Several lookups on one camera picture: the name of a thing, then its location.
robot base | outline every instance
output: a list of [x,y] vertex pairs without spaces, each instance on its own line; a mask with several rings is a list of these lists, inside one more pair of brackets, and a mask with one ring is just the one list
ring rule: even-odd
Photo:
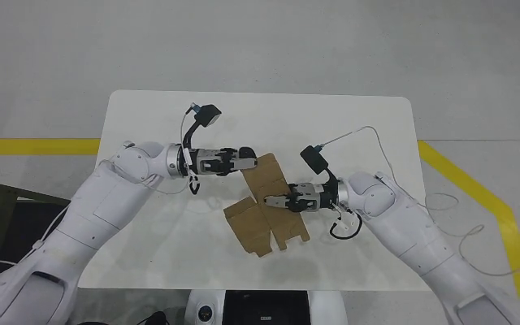
[[339,291],[192,290],[186,325],[348,325]]

cable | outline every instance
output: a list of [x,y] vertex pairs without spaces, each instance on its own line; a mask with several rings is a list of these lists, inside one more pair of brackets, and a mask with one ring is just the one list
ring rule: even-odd
[[[340,208],[339,208],[336,204],[334,204],[334,203],[332,203],[332,206],[334,207],[334,210],[335,210],[338,214],[340,214],[340,216],[338,217],[337,220],[338,220],[338,221],[341,221],[341,210],[340,210]],[[355,214],[355,215],[357,216],[357,219],[359,220],[359,224],[357,225],[357,229],[356,229],[356,231],[355,231],[352,235],[348,235],[348,236],[337,236],[337,235],[334,233],[334,229],[336,228],[336,226],[337,226],[338,224],[337,224],[336,222],[334,222],[334,223],[332,224],[331,228],[329,229],[328,233],[329,233],[332,237],[334,237],[334,238],[336,238],[336,239],[338,239],[338,240],[340,240],[340,241],[346,241],[346,240],[352,239],[352,238],[354,238],[355,236],[357,236],[358,233],[361,231],[361,226],[363,225],[363,220],[361,219],[361,215],[359,215],[358,213],[352,212],[351,210],[347,210],[347,212],[349,212],[349,213],[352,214],[352,215]]]
[[[386,153],[384,152],[384,149],[383,149],[383,145],[381,144],[381,139],[379,138],[379,134],[377,132],[377,130],[370,126],[370,125],[365,125],[364,127],[361,127],[361,128],[358,128],[357,130],[354,130],[354,131],[351,131],[351,132],[347,132],[345,133],[344,135],[342,136],[338,136],[330,141],[327,141],[327,142],[324,142],[320,145],[317,145],[316,149],[318,151],[321,151],[322,148],[325,147],[325,145],[328,145],[334,141],[338,141],[339,139],[342,139],[344,137],[347,137],[349,135],[352,135],[354,133],[357,133],[363,129],[366,129],[366,128],[369,128],[370,130],[372,130],[375,134],[375,136],[377,137],[377,142],[379,144],[379,148],[381,149],[381,154],[383,154],[383,157],[384,157],[384,160],[386,161],[387,165],[388,165],[388,168],[390,168],[390,172],[392,173],[392,179],[393,181],[396,183],[397,187],[399,189],[401,189],[403,192],[406,193],[406,195],[408,195],[408,197],[410,197],[415,203],[417,203],[419,206],[423,207],[426,209],[427,213],[428,213],[428,216],[430,217],[431,221],[437,226],[437,228],[443,232],[445,235],[447,236],[452,236],[452,237],[457,237],[457,238],[462,238],[461,241],[459,242],[458,244],[458,253],[459,255],[461,255],[461,258],[463,260],[465,260],[469,265],[470,267],[472,267],[475,271],[477,271],[478,273],[481,273],[483,275],[489,275],[489,276],[506,276],[506,275],[512,275],[514,273],[518,273],[520,272],[520,269],[516,269],[516,270],[511,270],[511,271],[508,271],[508,272],[504,272],[504,273],[490,273],[490,272],[486,272],[486,271],[482,271],[480,270],[478,267],[476,267],[475,265],[473,265],[470,261],[468,261],[468,259],[466,258],[466,256],[464,256],[464,253],[462,252],[462,243],[464,243],[464,241],[466,240],[467,237],[469,236],[474,236],[474,235],[477,235],[479,234],[482,230],[484,230],[485,226],[483,224],[478,224],[476,225],[475,227],[471,228],[466,234],[464,235],[456,235],[456,234],[452,234],[452,233],[449,233],[449,232],[446,232],[443,228],[441,228],[439,226],[439,224],[437,224],[437,222],[435,221],[435,219],[433,218],[433,216],[431,215],[430,213],[430,210],[432,211],[446,211],[446,210],[451,210],[452,208],[454,208],[455,206],[458,205],[458,203],[460,202],[458,200],[457,197],[451,195],[451,194],[447,194],[447,193],[432,193],[432,194],[428,194],[424,197],[424,204],[421,204],[415,197],[412,197],[404,188],[402,188],[399,183],[397,182],[397,179],[396,179],[396,174],[393,170],[393,167],[392,167],[392,164],[390,163],[390,161],[388,160],[388,157],[386,155]],[[448,207],[445,207],[445,208],[431,208],[430,206],[428,206],[427,204],[427,198],[431,195],[441,195],[441,196],[445,196],[445,197],[450,197],[452,199],[455,200],[455,204],[451,205],[451,206],[448,206]],[[332,234],[332,230],[334,229],[335,225],[333,225],[333,227],[331,228],[331,236],[335,236]]]
[[65,206],[63,208],[63,210],[61,210],[60,213],[58,213],[58,215],[56,215],[56,218],[54,218],[54,220],[52,220],[52,223],[50,223],[49,227],[47,227],[47,229],[45,230],[45,232],[43,233],[43,236],[41,237],[40,241],[44,241],[47,237],[47,235],[49,234],[50,232],[50,229],[52,228],[52,226],[56,223],[56,221],[58,221],[59,217],[62,216],[62,214],[67,211],[68,207],[70,206],[71,204],[67,204],[67,206]]
[[3,261],[3,260],[0,260],[0,263],[1,263],[1,264],[12,265],[12,266],[16,265],[15,262],[9,262],[9,261]]
[[[189,168],[189,165],[186,163],[186,156],[184,155],[184,144],[183,144],[183,126],[184,126],[184,121],[186,120],[186,116],[188,116],[189,112],[193,109],[193,104],[191,107],[188,108],[188,110],[184,113],[184,116],[182,117],[182,120],[180,121],[180,148],[182,150],[182,155],[184,157],[184,167],[186,168],[186,171],[188,172],[188,178],[186,180],[186,184],[184,185],[184,187],[182,189],[180,189],[179,191],[176,191],[176,192],[164,192],[158,188],[153,188],[151,186],[149,186],[150,183],[154,182],[156,179],[157,179],[157,175],[154,175],[151,179],[147,179],[147,180],[142,180],[140,181],[138,184],[141,184],[143,186],[145,186],[146,188],[148,189],[151,189],[155,192],[158,192],[158,193],[161,193],[161,194],[165,194],[165,195],[175,195],[175,194],[179,194],[179,193],[182,193],[183,191],[185,191],[189,185],[191,185],[194,181],[198,181],[198,178],[195,174],[193,174],[192,170]],[[128,172],[126,172],[123,168],[115,165],[112,161],[110,160],[107,160],[107,159],[103,159],[101,161],[101,163],[109,163],[111,164],[112,166],[114,166],[114,168],[117,168],[118,171],[122,172],[123,174],[125,174],[128,178],[132,179],[134,178],[132,175],[130,175]]]

yellow tape stripe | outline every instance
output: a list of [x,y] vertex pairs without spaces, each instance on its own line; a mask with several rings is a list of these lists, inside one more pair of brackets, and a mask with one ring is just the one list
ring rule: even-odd
[[98,154],[100,139],[0,139],[0,154]]
[[[520,269],[520,233],[511,208],[426,142],[418,141],[418,147],[422,160],[495,215],[509,266],[511,270]],[[520,273],[513,275],[513,281],[520,297]]]

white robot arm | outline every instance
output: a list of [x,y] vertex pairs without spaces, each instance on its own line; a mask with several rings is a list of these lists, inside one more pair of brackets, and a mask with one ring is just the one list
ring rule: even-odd
[[[393,180],[365,172],[337,179],[314,148],[301,156],[317,174],[327,171],[329,181],[290,184],[291,193],[265,197],[267,205],[295,212],[339,206],[354,212],[360,227],[364,221],[392,254],[421,276],[439,298],[449,324],[520,324],[520,302],[484,281],[455,254],[423,208]],[[335,238],[352,237],[338,237],[333,229]]]
[[[204,107],[208,106],[198,107],[197,113],[204,112]],[[205,127],[212,121],[206,115],[206,122],[201,119],[194,125]],[[61,223],[0,275],[0,324],[65,323],[90,259],[133,220],[162,180],[225,176],[256,166],[256,156],[247,147],[192,149],[190,137],[197,126],[184,139],[184,151],[177,144],[134,145],[127,141],[97,166],[71,199]],[[184,159],[183,153],[191,159]]]

cardboard box flap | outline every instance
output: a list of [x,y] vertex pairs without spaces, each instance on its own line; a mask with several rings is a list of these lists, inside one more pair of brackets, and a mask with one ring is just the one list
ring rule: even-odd
[[262,257],[272,251],[271,228],[253,198],[247,197],[227,207],[224,214],[246,252]]
[[259,257],[270,253],[271,231],[281,250],[287,249],[285,241],[293,237],[299,236],[303,241],[310,240],[300,214],[266,206],[263,201],[268,195],[289,192],[289,186],[274,154],[259,157],[258,165],[254,169],[242,171],[242,174],[257,202],[247,197],[224,209],[224,214],[246,252],[255,252]]

